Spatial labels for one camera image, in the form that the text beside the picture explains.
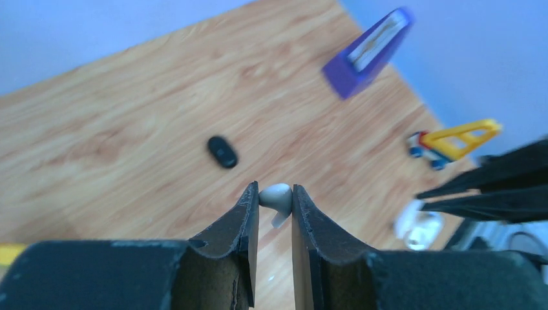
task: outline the white earbud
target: white earbud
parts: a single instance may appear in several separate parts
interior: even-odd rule
[[[274,184],[258,194],[258,204],[278,211],[272,219],[272,226],[280,228],[291,215],[293,192],[287,184]]]

